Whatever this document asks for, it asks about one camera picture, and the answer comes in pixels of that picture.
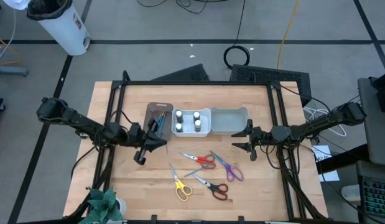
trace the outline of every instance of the wooden table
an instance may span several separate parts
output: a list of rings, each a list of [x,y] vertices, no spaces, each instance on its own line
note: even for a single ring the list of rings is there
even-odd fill
[[[282,83],[291,90],[298,91],[294,82]],[[88,117],[103,123],[105,119],[111,82],[96,82],[90,103]],[[305,122],[299,96],[282,89],[289,124]],[[274,91],[277,117],[281,120]],[[147,104],[150,102],[172,103],[175,108],[199,110],[202,108],[239,108],[245,106],[254,126],[264,131],[272,128],[269,101],[265,86],[187,86],[187,85],[128,85],[123,103],[123,111],[132,121],[143,125]],[[128,127],[122,118],[121,124]],[[133,160],[135,149],[117,146],[111,177],[111,186],[116,195],[126,201],[128,208],[124,216],[128,220],[149,220],[158,215],[159,220],[237,220],[242,215],[245,220],[288,220],[281,173],[273,169],[265,154],[257,149],[257,160],[251,162],[249,154],[231,145],[232,142],[246,142],[247,138],[231,138],[209,134],[206,138],[178,138],[171,136],[167,145],[147,153],[144,166]],[[309,141],[302,143],[311,147]],[[89,139],[81,140],[78,157],[91,148]],[[214,184],[226,183],[230,189],[228,200],[215,199],[211,191],[194,177],[187,177],[184,184],[191,186],[193,194],[187,202],[182,202],[175,194],[175,184],[169,169],[172,163],[179,177],[197,169],[200,165],[183,157],[179,151],[204,156],[214,151],[226,162],[238,166],[245,180],[226,180],[226,171],[217,162],[215,170],[198,174]],[[91,186],[98,153],[94,151],[75,169],[71,182],[64,215],[71,214]],[[278,165],[276,154],[270,155]],[[300,148],[300,183],[302,190],[318,210],[327,216],[325,201],[317,174],[312,152]],[[295,194],[290,188],[295,216],[298,206]]]

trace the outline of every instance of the scissors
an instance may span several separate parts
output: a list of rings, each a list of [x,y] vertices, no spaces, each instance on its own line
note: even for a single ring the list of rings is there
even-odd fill
[[[175,194],[177,194],[177,197],[181,201],[186,202],[188,200],[188,196],[192,194],[192,189],[189,186],[184,185],[181,182],[181,180],[179,179],[179,177],[175,173],[174,168],[171,165],[171,163],[169,163],[169,166],[170,166],[170,170],[172,171],[172,175],[173,175],[174,182],[175,182]]]
[[[192,174],[196,179],[198,179],[201,183],[205,184],[206,187],[208,187],[212,192],[213,196],[217,198],[218,200],[227,200],[228,196],[225,194],[228,191],[228,185],[226,184],[220,184],[220,185],[215,185],[211,184],[199,176]]]
[[[200,165],[204,169],[214,169],[216,167],[216,164],[215,164],[216,159],[212,154],[209,154],[205,157],[197,157],[197,156],[193,156],[193,155],[190,155],[190,154],[187,154],[184,152],[180,152],[180,153],[181,153],[181,155],[200,163]]]
[[[225,167],[225,171],[227,171],[227,180],[232,182],[235,179],[238,179],[239,181],[243,181],[243,174],[242,171],[237,168],[236,166],[229,165],[224,160],[222,160],[220,157],[218,157],[214,152],[210,151],[213,156]]]

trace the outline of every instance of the white cable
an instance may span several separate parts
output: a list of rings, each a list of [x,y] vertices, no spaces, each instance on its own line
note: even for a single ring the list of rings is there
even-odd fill
[[[309,108],[309,107],[304,107],[303,108],[304,111],[306,111],[307,113],[311,114],[310,117],[308,119],[306,119],[306,121],[310,121],[312,119],[315,118],[315,114],[317,113],[321,113],[321,114],[328,114],[329,111],[326,110],[326,109],[313,109],[313,108]],[[347,133],[346,131],[344,130],[344,128],[339,124],[339,127],[341,129],[341,131],[343,131],[343,134],[340,134],[338,133],[337,131],[333,130],[332,128],[329,128],[329,130],[341,137],[347,137]]]
[[[12,29],[12,35],[11,35],[10,41],[8,42],[8,44],[6,45],[6,47],[4,48],[4,50],[1,52],[0,58],[1,58],[1,57],[3,56],[3,54],[6,52],[7,48],[10,46],[12,40],[14,39],[14,34],[16,33],[16,24],[17,24],[17,16],[16,16],[16,10],[14,9],[14,28]]]

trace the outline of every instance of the trash can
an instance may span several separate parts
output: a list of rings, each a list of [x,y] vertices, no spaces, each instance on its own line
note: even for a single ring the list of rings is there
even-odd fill
[[[86,53],[91,37],[72,0],[30,0],[27,17],[42,25],[69,55]]]

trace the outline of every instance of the white paper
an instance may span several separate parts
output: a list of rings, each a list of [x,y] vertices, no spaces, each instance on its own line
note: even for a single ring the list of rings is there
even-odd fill
[[[319,161],[331,157],[331,155],[328,155],[328,154],[330,154],[329,146],[312,146],[312,150],[314,151],[315,156],[317,157],[317,159]],[[336,170],[331,171],[331,172],[327,172],[326,174],[323,174],[323,176],[325,176],[325,180],[327,182],[339,181],[339,175],[337,174]],[[322,174],[319,175],[319,179],[321,182],[323,182]]]

